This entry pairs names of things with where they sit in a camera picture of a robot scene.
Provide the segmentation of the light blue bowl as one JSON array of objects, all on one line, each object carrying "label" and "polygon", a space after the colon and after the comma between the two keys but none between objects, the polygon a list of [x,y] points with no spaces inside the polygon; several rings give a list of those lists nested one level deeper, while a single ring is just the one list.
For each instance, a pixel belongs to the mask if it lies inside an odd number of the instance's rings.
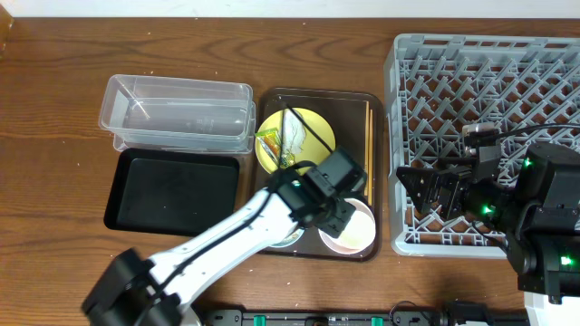
[{"label": "light blue bowl", "polygon": [[304,229],[298,228],[292,234],[290,234],[285,239],[283,239],[281,242],[276,243],[276,244],[272,244],[272,247],[273,248],[284,248],[284,247],[288,247],[290,245],[293,245],[295,242],[297,242],[302,237],[304,232],[305,232]]}]

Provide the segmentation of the yellow green snack wrapper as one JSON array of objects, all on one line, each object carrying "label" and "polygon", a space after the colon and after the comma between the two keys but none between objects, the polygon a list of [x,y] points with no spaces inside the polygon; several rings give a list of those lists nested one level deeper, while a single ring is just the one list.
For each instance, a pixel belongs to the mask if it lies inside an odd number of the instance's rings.
[{"label": "yellow green snack wrapper", "polygon": [[278,129],[265,129],[256,134],[262,149],[272,159],[278,168],[288,168],[295,163],[294,155],[284,149]]}]

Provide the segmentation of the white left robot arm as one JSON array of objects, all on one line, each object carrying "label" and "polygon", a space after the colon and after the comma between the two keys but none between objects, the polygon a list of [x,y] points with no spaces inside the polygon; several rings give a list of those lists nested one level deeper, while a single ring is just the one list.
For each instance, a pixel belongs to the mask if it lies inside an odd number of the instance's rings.
[{"label": "white left robot arm", "polygon": [[199,324],[190,305],[251,255],[297,228],[341,232],[353,213],[344,200],[365,181],[362,172],[277,170],[235,214],[185,244],[147,260],[133,249],[116,256],[81,310],[92,325]]}]

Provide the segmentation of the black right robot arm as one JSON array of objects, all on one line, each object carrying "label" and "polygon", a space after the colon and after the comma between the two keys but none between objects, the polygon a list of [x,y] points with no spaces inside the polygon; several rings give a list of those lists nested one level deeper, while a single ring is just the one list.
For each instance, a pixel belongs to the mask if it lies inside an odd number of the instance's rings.
[{"label": "black right robot arm", "polygon": [[396,176],[421,214],[470,216],[504,234],[500,246],[517,287],[560,304],[579,294],[579,155],[540,142],[527,148],[514,187],[478,178],[474,168],[399,167]]}]

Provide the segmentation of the grey dishwasher rack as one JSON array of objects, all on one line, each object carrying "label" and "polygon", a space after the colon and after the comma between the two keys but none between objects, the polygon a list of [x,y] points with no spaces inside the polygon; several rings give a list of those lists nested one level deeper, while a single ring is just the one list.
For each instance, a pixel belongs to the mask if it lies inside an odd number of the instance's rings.
[{"label": "grey dishwasher rack", "polygon": [[383,71],[391,169],[462,157],[463,127],[482,122],[504,134],[505,186],[530,144],[579,146],[575,38],[400,34]]}]

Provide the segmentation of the black waste tray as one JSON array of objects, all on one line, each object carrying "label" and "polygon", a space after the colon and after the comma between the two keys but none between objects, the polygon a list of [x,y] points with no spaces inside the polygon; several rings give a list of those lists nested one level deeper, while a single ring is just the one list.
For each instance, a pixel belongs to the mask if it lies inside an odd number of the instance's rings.
[{"label": "black waste tray", "polygon": [[103,222],[111,230],[199,235],[234,213],[238,176],[231,157],[126,149]]}]

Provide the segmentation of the left wooden chopstick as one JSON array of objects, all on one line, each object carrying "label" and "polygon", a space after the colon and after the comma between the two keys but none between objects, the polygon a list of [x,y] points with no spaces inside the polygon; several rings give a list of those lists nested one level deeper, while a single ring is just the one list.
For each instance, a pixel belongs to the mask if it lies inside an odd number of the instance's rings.
[{"label": "left wooden chopstick", "polygon": [[364,195],[368,196],[368,169],[369,169],[369,121],[370,121],[370,104],[368,101],[365,102],[365,124],[364,124],[364,171],[366,173],[366,183],[364,186]]}]

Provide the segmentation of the wooden chopstick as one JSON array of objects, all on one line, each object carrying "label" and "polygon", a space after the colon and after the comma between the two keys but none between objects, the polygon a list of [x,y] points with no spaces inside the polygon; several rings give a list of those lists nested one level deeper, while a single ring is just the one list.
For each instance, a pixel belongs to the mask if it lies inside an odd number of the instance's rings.
[{"label": "wooden chopstick", "polygon": [[372,206],[372,177],[373,177],[373,110],[369,115],[369,170],[368,170],[368,205]]},{"label": "wooden chopstick", "polygon": [[368,101],[365,102],[365,124],[364,124],[364,171],[366,173],[366,183],[364,186],[364,195],[368,196],[368,169],[369,169],[369,121],[370,121],[370,104]]}]

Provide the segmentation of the crumpled white napkin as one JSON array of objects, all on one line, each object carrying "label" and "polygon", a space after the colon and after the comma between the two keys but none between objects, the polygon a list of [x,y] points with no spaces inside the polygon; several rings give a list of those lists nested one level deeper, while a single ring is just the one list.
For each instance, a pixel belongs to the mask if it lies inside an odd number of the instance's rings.
[{"label": "crumpled white napkin", "polygon": [[300,119],[300,114],[295,115],[291,110],[286,109],[283,116],[282,136],[283,148],[285,152],[297,156],[302,153],[302,146],[305,142],[305,126]]}]

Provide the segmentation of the right wooden chopstick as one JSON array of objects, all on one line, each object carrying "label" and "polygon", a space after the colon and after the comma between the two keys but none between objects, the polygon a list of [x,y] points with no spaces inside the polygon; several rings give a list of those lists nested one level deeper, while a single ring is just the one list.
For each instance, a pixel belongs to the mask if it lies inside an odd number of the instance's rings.
[{"label": "right wooden chopstick", "polygon": [[368,170],[368,205],[372,206],[372,177],[373,177],[373,110],[369,115],[369,170]]}]

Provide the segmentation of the dark brown serving tray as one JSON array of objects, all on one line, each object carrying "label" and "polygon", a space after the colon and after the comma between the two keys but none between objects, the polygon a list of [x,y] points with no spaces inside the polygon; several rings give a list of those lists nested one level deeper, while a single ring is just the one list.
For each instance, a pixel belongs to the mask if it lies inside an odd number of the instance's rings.
[{"label": "dark brown serving tray", "polygon": [[338,254],[328,248],[322,241],[318,230],[310,228],[294,244],[284,248],[268,247],[264,254],[293,256],[311,259],[366,262],[378,254],[382,245],[382,120],[383,108],[379,99],[370,93],[347,91],[321,91],[291,88],[274,88],[261,98],[256,110],[258,127],[271,114],[282,109],[281,102],[293,108],[312,110],[321,115],[333,129],[336,144],[364,167],[364,124],[365,102],[373,110],[373,177],[372,206],[368,205],[368,196],[359,199],[365,202],[372,211],[376,223],[376,236],[373,243],[358,254]]}]

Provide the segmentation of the clear plastic bin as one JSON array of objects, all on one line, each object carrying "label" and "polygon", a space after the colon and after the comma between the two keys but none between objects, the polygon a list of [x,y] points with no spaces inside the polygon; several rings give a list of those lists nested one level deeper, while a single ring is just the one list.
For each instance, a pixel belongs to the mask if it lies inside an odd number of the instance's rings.
[{"label": "clear plastic bin", "polygon": [[253,151],[256,105],[245,83],[116,74],[99,126],[114,147],[246,155]]}]

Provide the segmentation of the black rail with green clips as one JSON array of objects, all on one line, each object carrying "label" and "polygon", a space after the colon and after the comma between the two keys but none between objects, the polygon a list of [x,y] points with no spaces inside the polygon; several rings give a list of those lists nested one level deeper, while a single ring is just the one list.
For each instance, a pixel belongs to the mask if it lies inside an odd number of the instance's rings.
[{"label": "black rail with green clips", "polygon": [[525,312],[492,311],[484,303],[445,302],[438,310],[403,301],[386,312],[214,310],[203,326],[530,326]]}]

